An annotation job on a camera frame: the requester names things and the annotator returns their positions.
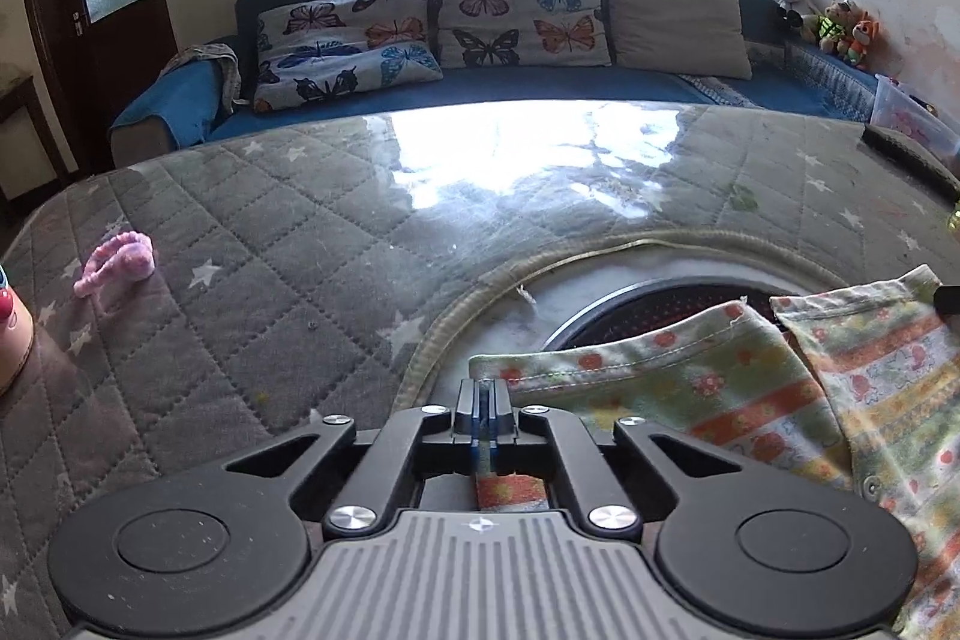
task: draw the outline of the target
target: plastic storage bin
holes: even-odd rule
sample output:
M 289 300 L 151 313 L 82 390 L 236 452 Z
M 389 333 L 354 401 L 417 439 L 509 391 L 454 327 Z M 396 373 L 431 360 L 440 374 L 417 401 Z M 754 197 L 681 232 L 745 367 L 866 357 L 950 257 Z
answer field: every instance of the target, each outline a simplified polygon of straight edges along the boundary
M 889 77 L 877 75 L 877 97 L 871 125 L 893 128 L 923 145 L 954 175 L 960 172 L 960 124 L 949 116 L 935 118 Z

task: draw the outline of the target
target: blue sofa cover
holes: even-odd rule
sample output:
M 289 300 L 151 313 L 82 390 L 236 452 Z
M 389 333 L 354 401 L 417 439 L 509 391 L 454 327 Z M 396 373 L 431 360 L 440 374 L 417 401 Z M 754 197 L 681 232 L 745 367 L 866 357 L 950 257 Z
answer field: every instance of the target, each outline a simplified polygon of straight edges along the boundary
M 243 76 L 242 95 L 250 100 L 256 88 L 257 17 L 277 6 L 315 0 L 237 0 L 237 34 L 218 41 L 230 44 L 236 51 Z M 744 38 L 748 42 L 783 44 L 784 33 L 776 25 L 776 0 L 740 0 Z M 838 68 L 875 90 L 875 79 L 846 67 L 832 59 Z M 208 71 L 208 81 L 197 79 L 195 71 L 181 68 L 157 82 L 138 98 L 114 127 L 136 122 L 137 113 L 145 108 L 160 116 L 170 127 L 177 148 L 213 142 L 301 122 L 345 118 L 352 115 L 393 112 L 419 107 L 501 100 L 536 100 L 537 98 L 584 98 L 584 100 L 647 100 L 685 103 L 714 103 L 704 92 L 673 74 L 637 71 L 618 66 L 603 68 L 459 68 L 446 70 L 443 80 L 425 84 L 403 85 L 385 91 L 366 92 L 342 100 L 308 105 L 265 115 L 255 115 L 250 107 L 241 108 L 228 118 L 210 116 L 200 122 L 193 112 L 172 111 L 168 105 L 171 92 L 178 106 L 195 97 L 198 111 L 209 106 L 211 94 L 219 95 L 220 77 Z M 171 80 L 181 80 L 174 91 Z M 753 80 L 727 80 L 748 100 L 785 112 L 807 115 L 844 117 L 832 102 L 828 90 L 816 89 L 791 78 L 786 71 L 772 65 L 758 64 Z

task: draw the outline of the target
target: butterfly print pillow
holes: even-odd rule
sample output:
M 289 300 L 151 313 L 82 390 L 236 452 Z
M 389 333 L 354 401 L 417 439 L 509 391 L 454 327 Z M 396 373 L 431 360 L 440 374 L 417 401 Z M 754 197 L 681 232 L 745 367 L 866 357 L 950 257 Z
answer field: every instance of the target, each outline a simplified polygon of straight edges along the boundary
M 426 22 L 427 0 L 301 1 L 264 12 L 257 21 L 253 110 L 442 78 L 426 46 Z
M 434 0 L 444 68 L 610 66 L 600 0 Z

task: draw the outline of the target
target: orange butterfly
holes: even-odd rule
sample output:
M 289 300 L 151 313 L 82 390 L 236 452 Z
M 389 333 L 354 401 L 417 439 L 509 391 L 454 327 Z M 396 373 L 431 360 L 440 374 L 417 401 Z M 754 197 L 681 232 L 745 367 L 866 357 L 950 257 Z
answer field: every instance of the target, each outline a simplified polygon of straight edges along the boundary
M 553 25 L 546 20 L 534 20 L 534 27 L 539 37 L 544 40 L 546 52 L 556 54 L 564 47 L 573 52 L 575 44 L 577 49 L 593 49 L 597 46 L 597 39 L 593 34 L 593 20 L 589 15 L 577 20 L 573 28 L 567 28 L 562 23 Z
M 376 49 L 383 47 L 384 44 L 393 44 L 394 42 L 424 42 L 424 23 L 417 18 L 407 18 L 402 23 L 383 25 L 383 23 L 374 23 L 364 34 L 367 36 L 367 47 Z

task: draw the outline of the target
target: pillow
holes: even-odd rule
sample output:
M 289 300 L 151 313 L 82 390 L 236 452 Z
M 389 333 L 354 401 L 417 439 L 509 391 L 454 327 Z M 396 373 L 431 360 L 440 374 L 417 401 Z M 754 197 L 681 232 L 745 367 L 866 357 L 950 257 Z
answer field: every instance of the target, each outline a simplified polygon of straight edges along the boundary
M 600 0 L 434 0 L 445 68 L 610 66 Z
M 610 19 L 619 66 L 752 78 L 738 0 L 610 0 Z
M 253 111 L 442 79 L 423 44 L 426 12 L 426 0 L 320 0 L 264 12 Z

